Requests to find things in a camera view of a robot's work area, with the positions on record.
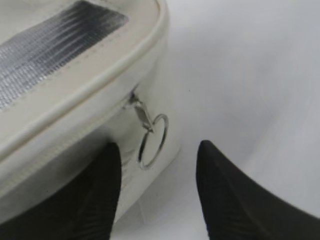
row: zipper tab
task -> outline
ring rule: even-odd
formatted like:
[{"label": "zipper tab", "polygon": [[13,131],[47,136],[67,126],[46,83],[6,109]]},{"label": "zipper tab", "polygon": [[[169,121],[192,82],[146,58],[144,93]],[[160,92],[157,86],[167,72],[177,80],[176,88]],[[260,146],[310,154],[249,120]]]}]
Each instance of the zipper tab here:
[{"label": "zipper tab", "polygon": [[136,95],[132,95],[129,104],[134,107],[134,110],[142,124],[142,127],[149,133],[155,133],[155,126],[148,112],[147,106]]}]

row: white bag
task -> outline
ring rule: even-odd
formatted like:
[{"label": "white bag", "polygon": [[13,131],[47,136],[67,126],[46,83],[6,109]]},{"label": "white bag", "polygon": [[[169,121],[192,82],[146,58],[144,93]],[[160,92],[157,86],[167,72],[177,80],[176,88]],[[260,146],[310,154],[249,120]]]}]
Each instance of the white bag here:
[{"label": "white bag", "polygon": [[0,0],[0,224],[121,151],[116,219],[179,151],[164,0]]}]

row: white backdrop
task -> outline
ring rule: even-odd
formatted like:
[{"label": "white backdrop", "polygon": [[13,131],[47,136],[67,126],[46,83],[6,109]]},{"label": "white backdrop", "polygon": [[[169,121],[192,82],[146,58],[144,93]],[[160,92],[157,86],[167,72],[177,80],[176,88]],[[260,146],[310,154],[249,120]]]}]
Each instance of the white backdrop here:
[{"label": "white backdrop", "polygon": [[208,239],[195,181],[203,139],[320,217],[320,1],[168,4],[182,150],[115,226],[114,239]]}]

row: silver reflective panel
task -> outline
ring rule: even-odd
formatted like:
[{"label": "silver reflective panel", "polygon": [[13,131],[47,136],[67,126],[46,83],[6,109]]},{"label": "silver reflective panel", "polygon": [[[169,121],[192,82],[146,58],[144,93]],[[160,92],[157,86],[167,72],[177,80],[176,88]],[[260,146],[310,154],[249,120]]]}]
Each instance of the silver reflective panel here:
[{"label": "silver reflective panel", "polygon": [[43,82],[128,18],[80,0],[0,45],[0,110]]}]

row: metal ring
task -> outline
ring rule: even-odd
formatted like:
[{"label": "metal ring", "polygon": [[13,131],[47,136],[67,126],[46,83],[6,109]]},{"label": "metal ring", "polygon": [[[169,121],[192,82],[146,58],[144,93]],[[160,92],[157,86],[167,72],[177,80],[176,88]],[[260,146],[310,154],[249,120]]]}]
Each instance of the metal ring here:
[{"label": "metal ring", "polygon": [[167,135],[168,135],[168,129],[169,129],[169,118],[165,114],[159,114],[153,120],[152,124],[156,125],[160,120],[163,120],[163,122],[164,122],[164,131],[163,131],[163,135],[162,135],[162,140],[161,140],[161,143],[160,143],[154,157],[152,158],[152,160],[148,164],[145,164],[143,157],[144,157],[144,152],[145,152],[145,148],[147,145],[148,137],[149,137],[150,133],[152,133],[152,132],[148,131],[143,137],[143,140],[142,140],[142,143],[140,146],[140,150],[139,150],[139,156],[138,156],[138,162],[139,162],[140,168],[142,170],[148,170],[153,166],[153,164],[156,162],[156,160],[157,160],[157,158],[158,158],[158,156],[159,156],[159,154],[160,154],[161,150],[163,149],[164,144],[166,142]]}]

